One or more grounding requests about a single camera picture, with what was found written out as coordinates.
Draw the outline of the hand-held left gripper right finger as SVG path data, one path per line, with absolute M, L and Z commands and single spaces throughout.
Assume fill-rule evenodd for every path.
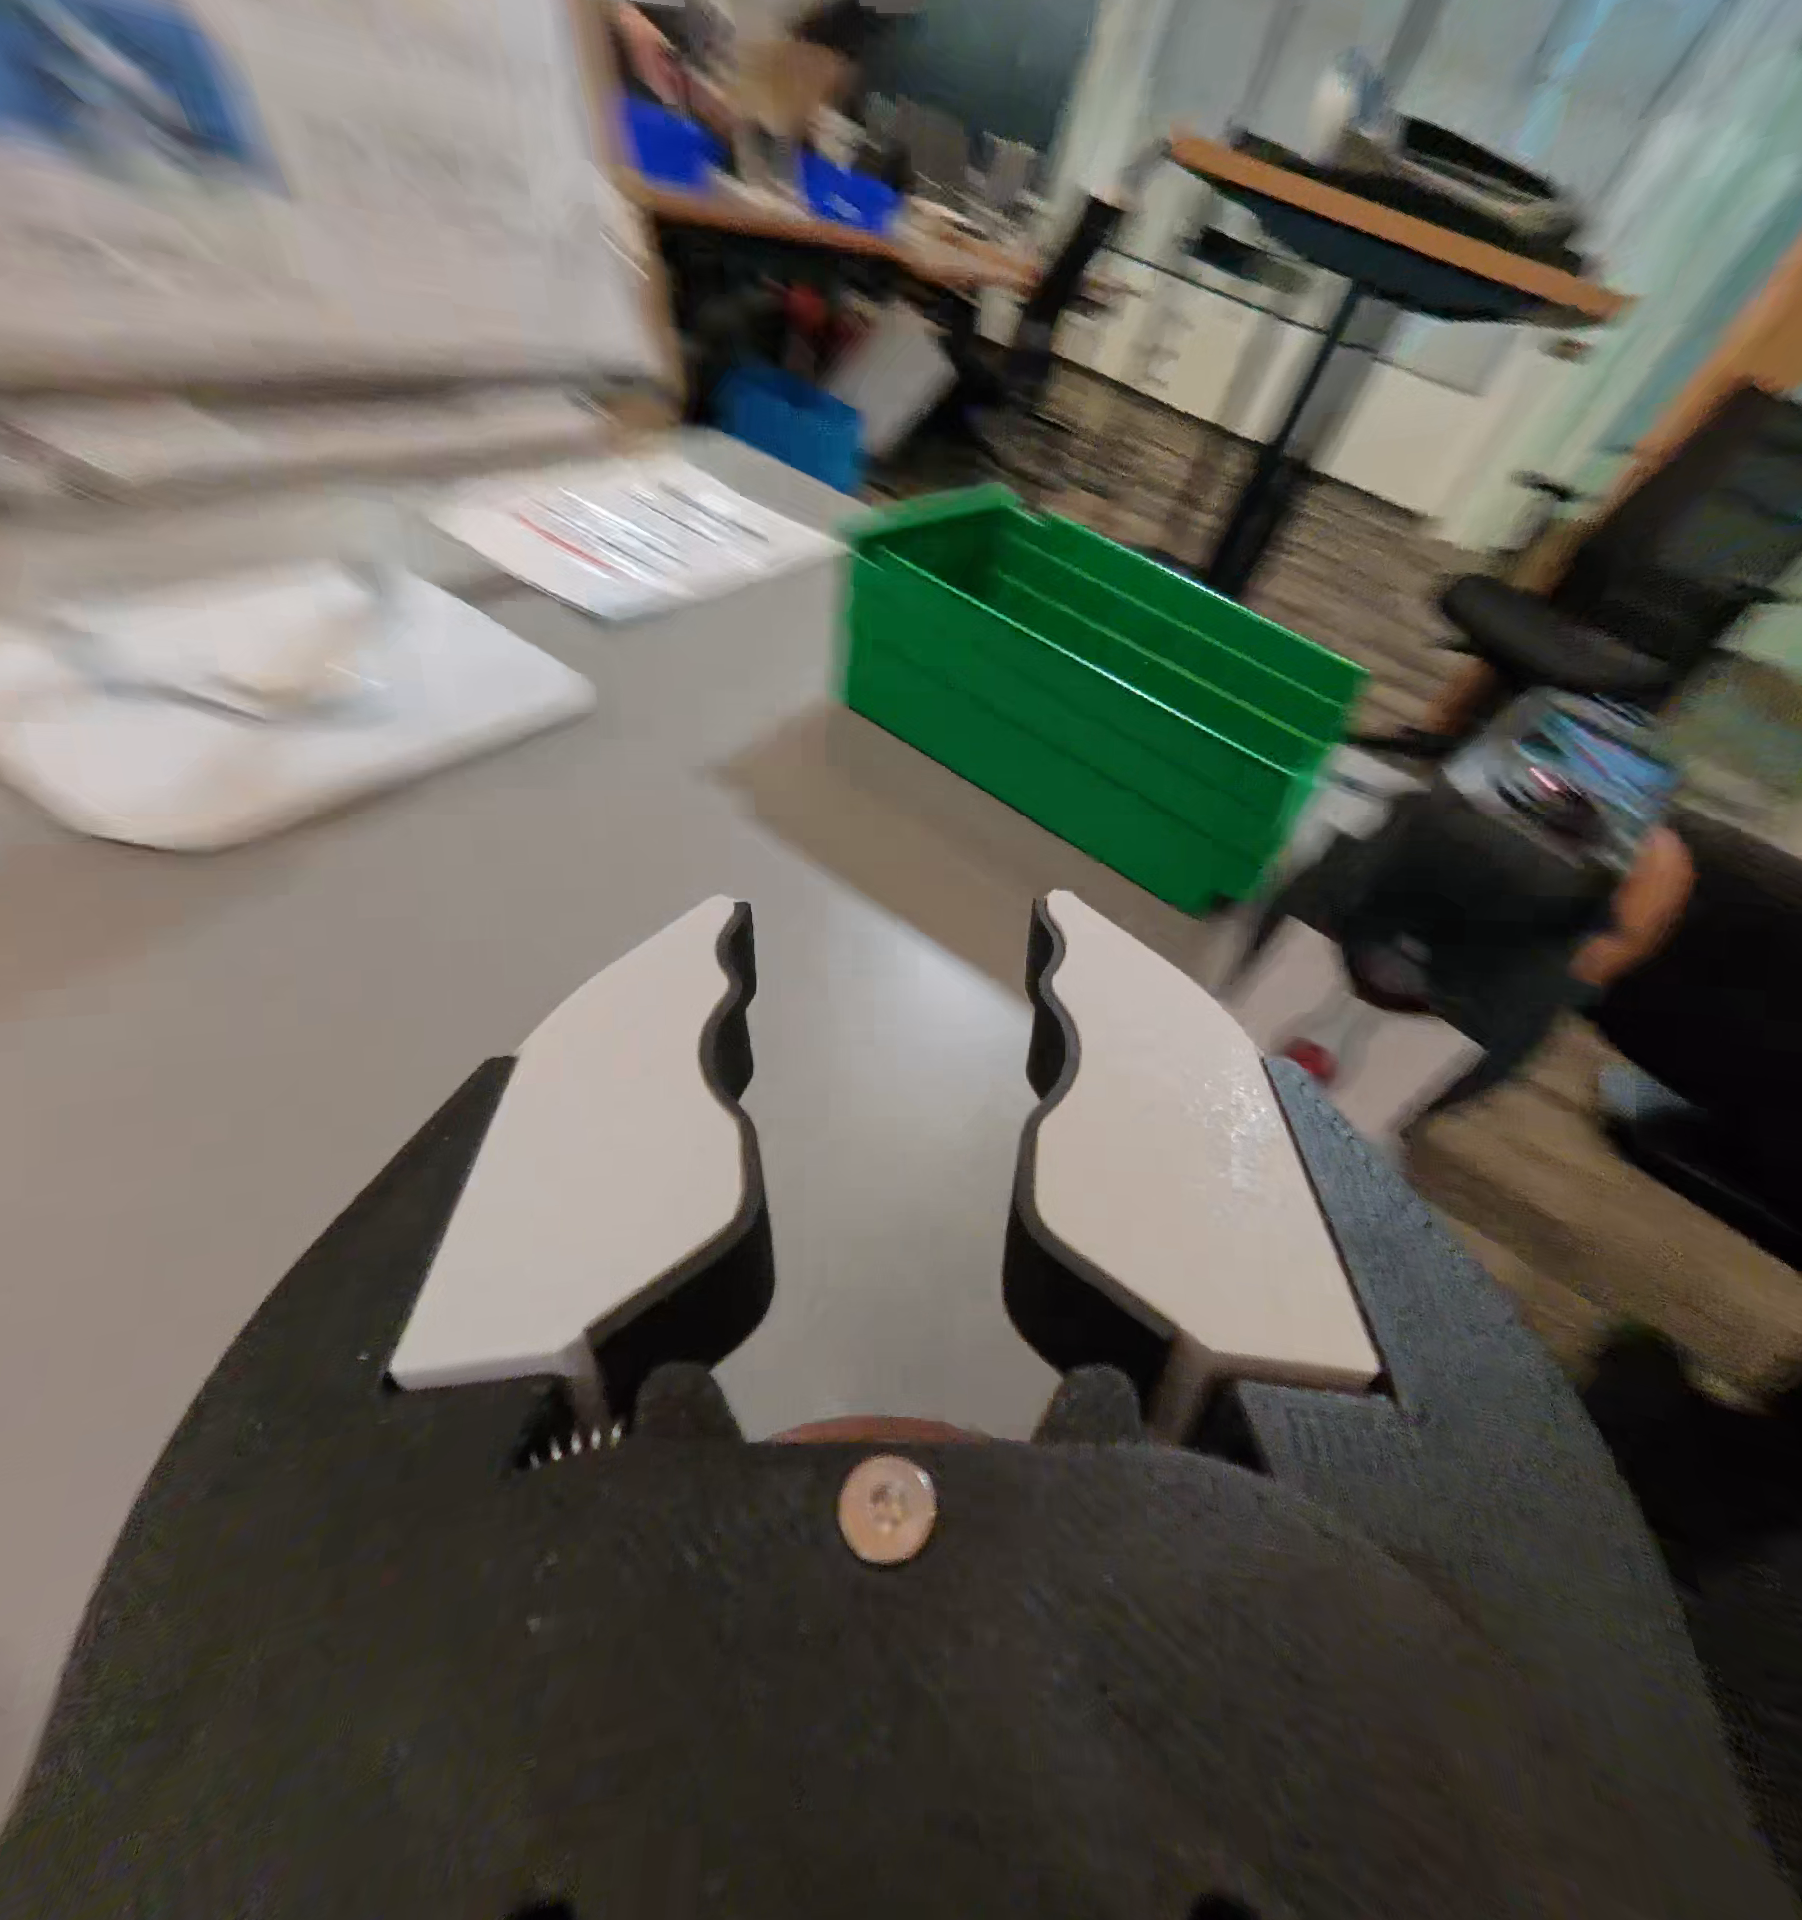
M 1193 1439 L 1234 1382 L 1365 1397 L 1384 1361 L 1263 1055 L 1068 890 L 1033 900 L 1033 1114 L 1002 1301 L 1056 1373 L 1111 1367 Z

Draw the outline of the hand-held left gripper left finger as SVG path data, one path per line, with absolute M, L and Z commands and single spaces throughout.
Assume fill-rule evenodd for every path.
M 663 1365 L 714 1367 L 773 1293 L 752 1079 L 750 904 L 708 898 L 520 1045 L 388 1357 L 406 1391 L 564 1382 L 629 1423 Z

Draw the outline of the green storage bin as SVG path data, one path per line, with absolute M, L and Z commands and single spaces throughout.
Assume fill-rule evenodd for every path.
M 1170 906 L 1274 873 L 1369 675 L 1003 484 L 852 522 L 844 704 Z

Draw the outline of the person's right forearm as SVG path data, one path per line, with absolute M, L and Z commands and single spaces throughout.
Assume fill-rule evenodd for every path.
M 1644 1173 L 1802 1269 L 1802 857 L 1676 818 L 1683 915 L 1591 1025 L 1632 1079 L 1605 1079 L 1608 1133 Z

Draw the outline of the grey desk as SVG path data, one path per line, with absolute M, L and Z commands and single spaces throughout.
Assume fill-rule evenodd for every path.
M 1002 1311 L 1033 898 L 1215 989 L 1188 918 L 837 704 L 838 555 L 605 628 L 399 495 L 0 528 L 0 607 L 325 543 L 455 588 L 595 713 L 267 843 L 101 846 L 0 787 L 0 1827 L 168 1436 L 273 1284 L 484 1058 L 712 896 L 752 904 L 748 1112 L 776 1289 L 722 1367 L 750 1436 L 1026 1432 Z

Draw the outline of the person's right hand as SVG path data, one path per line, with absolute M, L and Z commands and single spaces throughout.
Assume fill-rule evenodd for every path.
M 1696 884 L 1691 852 L 1674 827 L 1651 828 L 1608 900 L 1608 923 L 1576 948 L 1569 977 L 1605 994 L 1644 967 L 1676 932 Z

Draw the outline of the black office chair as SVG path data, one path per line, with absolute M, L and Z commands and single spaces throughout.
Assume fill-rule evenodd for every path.
M 1739 387 L 1531 589 L 1466 575 L 1438 601 L 1465 671 L 1428 715 L 1475 733 L 1555 689 L 1656 712 L 1802 562 L 1802 402 Z

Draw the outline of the wooden document stand white base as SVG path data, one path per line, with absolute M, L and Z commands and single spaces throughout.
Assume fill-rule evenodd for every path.
M 669 335 L 669 387 L 0 392 L 0 781 L 210 852 L 579 721 L 592 683 L 455 597 L 493 570 L 425 509 L 674 421 Z

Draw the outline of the white paper card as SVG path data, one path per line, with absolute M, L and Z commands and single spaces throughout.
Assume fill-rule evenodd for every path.
M 425 519 L 515 586 L 610 626 L 729 597 L 844 550 L 672 453 L 484 476 L 437 495 Z

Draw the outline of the background work table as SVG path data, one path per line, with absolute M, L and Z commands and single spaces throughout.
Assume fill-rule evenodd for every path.
M 1405 318 L 1527 324 L 1555 330 L 1620 320 L 1631 298 L 1600 280 L 1382 204 L 1219 137 L 1175 132 L 1164 155 L 1244 204 L 1303 266 L 1344 283 L 1275 431 L 1261 443 L 1199 568 L 1203 588 L 1238 601 L 1295 515 L 1319 455 L 1346 419 Z
M 1023 295 L 1042 279 L 1042 266 L 1030 252 L 1002 251 L 972 237 L 876 235 L 819 220 L 790 204 L 758 204 L 735 189 L 668 188 L 629 167 L 612 170 L 610 177 L 625 203 L 656 227 L 881 263 L 915 283 L 956 293 L 1009 289 Z

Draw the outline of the black bag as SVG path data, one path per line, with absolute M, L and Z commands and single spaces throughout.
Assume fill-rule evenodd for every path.
M 1585 208 L 1565 188 L 1416 118 L 1344 127 L 1323 156 L 1252 132 L 1233 144 L 1248 156 L 1514 252 L 1571 252 L 1585 228 Z

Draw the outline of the grey box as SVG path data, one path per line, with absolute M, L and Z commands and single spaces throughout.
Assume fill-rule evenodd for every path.
M 944 328 L 918 307 L 892 302 L 840 352 L 821 389 L 859 417 L 864 460 L 876 463 L 907 443 L 956 383 Z

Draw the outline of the blue storage bin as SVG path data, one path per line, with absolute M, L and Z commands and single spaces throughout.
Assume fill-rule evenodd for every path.
M 886 237 L 900 217 L 902 191 L 897 188 L 821 156 L 813 148 L 798 153 L 798 188 L 813 217 L 856 232 Z
M 712 389 L 710 419 L 722 435 L 834 492 L 862 484 L 860 413 L 801 374 L 737 366 Z
M 622 97 L 622 130 L 635 170 L 659 188 L 707 191 L 729 156 L 725 139 L 708 127 L 633 94 Z

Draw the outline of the printed instruction sheet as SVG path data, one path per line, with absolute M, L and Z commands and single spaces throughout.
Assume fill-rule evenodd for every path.
M 0 2 L 0 392 L 674 383 L 600 11 Z

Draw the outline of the wooden post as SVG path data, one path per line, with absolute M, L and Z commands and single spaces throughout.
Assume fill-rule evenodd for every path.
M 1763 284 L 1737 309 L 1716 343 L 1634 441 L 1628 465 L 1601 501 L 1608 515 L 1637 492 L 1732 393 L 1802 384 L 1802 232 Z

